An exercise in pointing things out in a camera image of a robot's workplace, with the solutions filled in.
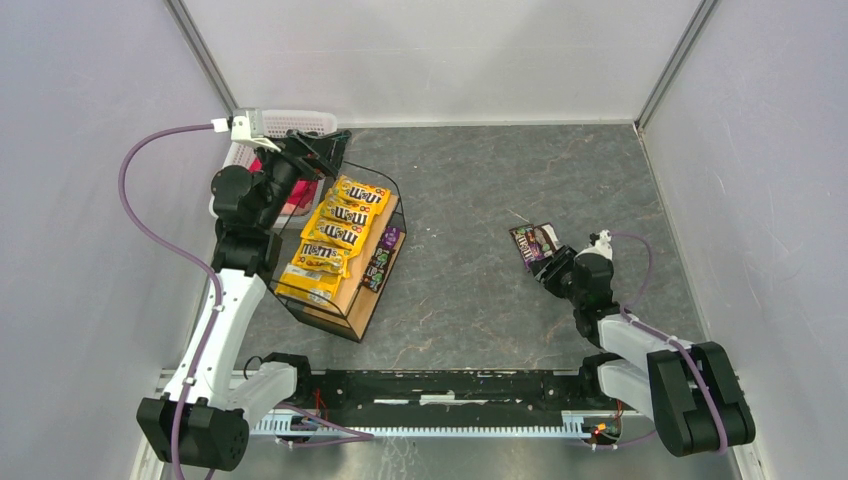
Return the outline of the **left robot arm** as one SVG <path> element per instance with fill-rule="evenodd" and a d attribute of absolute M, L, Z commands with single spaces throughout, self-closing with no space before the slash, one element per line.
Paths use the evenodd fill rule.
<path fill-rule="evenodd" d="M 272 353 L 257 373 L 230 386 L 247 326 L 278 264 L 282 238 L 273 226 L 298 181 L 338 175 L 350 137 L 348 130 L 291 130 L 282 138 L 257 138 L 259 170 L 229 165 L 216 172 L 210 184 L 217 217 L 211 261 L 164 240 L 125 209 L 145 235 L 200 267 L 210 283 L 204 317 L 175 374 L 159 397 L 142 399 L 136 413 L 150 446 L 177 478 L 185 466 L 210 474 L 234 470 L 251 430 L 291 398 L 307 375 L 305 357 Z"/>

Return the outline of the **brown candy bag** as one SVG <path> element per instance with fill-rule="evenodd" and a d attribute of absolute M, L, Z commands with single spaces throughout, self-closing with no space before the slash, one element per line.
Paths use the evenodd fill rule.
<path fill-rule="evenodd" d="M 546 222 L 533 227 L 535 257 L 537 260 L 553 256 L 562 246 L 552 223 Z"/>

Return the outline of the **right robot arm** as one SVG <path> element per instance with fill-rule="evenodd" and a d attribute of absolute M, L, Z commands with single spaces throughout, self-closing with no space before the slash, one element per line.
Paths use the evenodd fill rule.
<path fill-rule="evenodd" d="M 564 246 L 528 269 L 571 304 L 578 333 L 600 349 L 581 368 L 590 391 L 650 419 L 670 454 L 722 453 L 755 440 L 755 420 L 726 350 L 668 335 L 617 302 L 610 247 Z"/>

